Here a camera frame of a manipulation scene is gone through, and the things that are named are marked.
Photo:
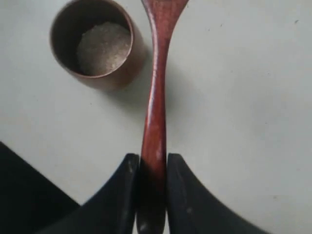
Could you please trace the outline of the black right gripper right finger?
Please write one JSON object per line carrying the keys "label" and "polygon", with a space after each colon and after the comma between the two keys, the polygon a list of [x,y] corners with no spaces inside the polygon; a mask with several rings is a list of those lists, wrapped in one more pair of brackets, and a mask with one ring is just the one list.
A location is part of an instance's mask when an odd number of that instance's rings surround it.
{"label": "black right gripper right finger", "polygon": [[168,155],[167,212],[172,234],[264,233],[214,197],[179,154]]}

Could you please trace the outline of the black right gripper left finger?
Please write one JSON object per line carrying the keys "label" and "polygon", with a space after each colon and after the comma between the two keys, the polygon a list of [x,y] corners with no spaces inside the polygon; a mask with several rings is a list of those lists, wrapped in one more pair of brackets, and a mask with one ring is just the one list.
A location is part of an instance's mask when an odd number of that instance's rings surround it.
{"label": "black right gripper left finger", "polygon": [[139,156],[127,154],[103,187],[81,207],[39,234],[131,234]]}

